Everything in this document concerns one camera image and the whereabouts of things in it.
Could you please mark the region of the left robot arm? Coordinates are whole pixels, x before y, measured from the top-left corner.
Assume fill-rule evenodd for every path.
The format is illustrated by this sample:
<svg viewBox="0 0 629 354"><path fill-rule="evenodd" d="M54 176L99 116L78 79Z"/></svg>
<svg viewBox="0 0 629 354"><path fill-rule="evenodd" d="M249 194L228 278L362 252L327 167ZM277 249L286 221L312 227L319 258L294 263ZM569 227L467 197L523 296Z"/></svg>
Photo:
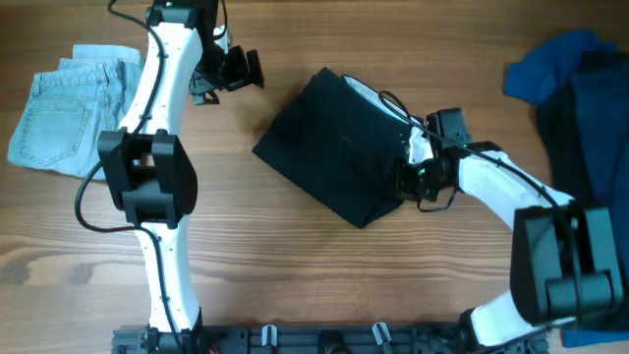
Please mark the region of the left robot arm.
<svg viewBox="0 0 629 354"><path fill-rule="evenodd" d="M188 255L198 177L180 141L185 101L216 104L218 91L261 88L264 78L257 52L233 45L222 1L155 1L140 24L138 90L117 130L100 134L97 167L143 248L151 310L146 328L115 332L112 350L208 353Z"/></svg>

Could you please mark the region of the black shorts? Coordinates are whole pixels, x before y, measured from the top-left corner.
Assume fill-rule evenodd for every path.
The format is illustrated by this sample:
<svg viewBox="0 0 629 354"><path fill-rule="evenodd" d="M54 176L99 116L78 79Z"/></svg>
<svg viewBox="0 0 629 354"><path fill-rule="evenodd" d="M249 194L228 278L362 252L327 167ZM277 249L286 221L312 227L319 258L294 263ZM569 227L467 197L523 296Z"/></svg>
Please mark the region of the black shorts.
<svg viewBox="0 0 629 354"><path fill-rule="evenodd" d="M396 160L411 127L322 68L273 119L253 153L358 228L403 204Z"/></svg>

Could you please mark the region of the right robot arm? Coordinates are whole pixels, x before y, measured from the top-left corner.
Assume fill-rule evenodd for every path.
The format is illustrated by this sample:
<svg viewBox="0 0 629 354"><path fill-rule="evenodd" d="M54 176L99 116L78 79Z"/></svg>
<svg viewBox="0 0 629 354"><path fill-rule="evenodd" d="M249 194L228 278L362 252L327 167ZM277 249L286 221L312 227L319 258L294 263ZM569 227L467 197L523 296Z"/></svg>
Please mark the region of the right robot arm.
<svg viewBox="0 0 629 354"><path fill-rule="evenodd" d="M549 329L619 331L628 326L625 279L609 212L582 206L540 182L492 142L471 142L458 109L411 127L397 190L422 203L450 189L474 197L512 232L510 285L460 318L460 347L502 349Z"/></svg>

